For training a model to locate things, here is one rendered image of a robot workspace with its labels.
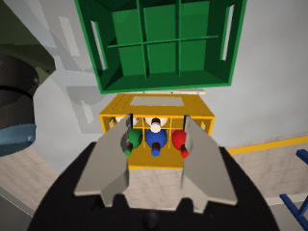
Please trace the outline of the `white bottle with grey label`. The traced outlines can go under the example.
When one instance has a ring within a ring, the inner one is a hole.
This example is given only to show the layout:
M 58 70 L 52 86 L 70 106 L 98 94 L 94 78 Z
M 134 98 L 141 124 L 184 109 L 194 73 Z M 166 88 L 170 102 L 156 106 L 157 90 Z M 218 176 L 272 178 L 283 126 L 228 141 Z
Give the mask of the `white bottle with grey label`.
M 116 122 L 119 122 L 122 119 L 123 119 L 123 117 L 121 117 L 121 116 L 115 117 Z M 139 117 L 133 117 L 133 126 L 135 126 L 138 123 L 139 119 L 140 119 Z

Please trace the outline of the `blue bottle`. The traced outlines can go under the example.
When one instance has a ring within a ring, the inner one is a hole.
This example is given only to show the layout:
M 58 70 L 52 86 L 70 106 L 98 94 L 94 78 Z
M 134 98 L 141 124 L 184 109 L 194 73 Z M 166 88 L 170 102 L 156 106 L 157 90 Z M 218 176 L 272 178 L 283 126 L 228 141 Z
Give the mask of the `blue bottle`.
M 152 156 L 159 156 L 160 149 L 167 143 L 167 129 L 161 129 L 158 133 L 152 132 L 150 129 L 146 131 L 146 143 L 151 147 Z

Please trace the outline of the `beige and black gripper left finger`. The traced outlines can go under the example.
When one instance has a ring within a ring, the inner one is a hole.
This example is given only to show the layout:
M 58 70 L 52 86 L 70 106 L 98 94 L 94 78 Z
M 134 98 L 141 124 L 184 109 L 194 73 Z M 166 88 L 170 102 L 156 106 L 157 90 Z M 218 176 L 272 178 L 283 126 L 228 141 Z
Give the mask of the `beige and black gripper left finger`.
M 89 211 L 112 206 L 114 196 L 129 187 L 125 150 L 132 128 L 130 113 L 92 141 L 49 188 L 27 231 L 61 231 Z

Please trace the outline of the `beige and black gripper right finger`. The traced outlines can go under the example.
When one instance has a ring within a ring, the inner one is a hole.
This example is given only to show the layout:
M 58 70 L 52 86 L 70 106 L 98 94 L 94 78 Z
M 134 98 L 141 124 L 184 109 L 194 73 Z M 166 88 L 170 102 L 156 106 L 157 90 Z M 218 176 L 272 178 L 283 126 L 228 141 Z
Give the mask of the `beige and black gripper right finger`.
M 232 231 L 280 231 L 258 188 L 229 152 L 189 115 L 184 115 L 185 147 L 181 191 L 193 210 L 220 221 Z

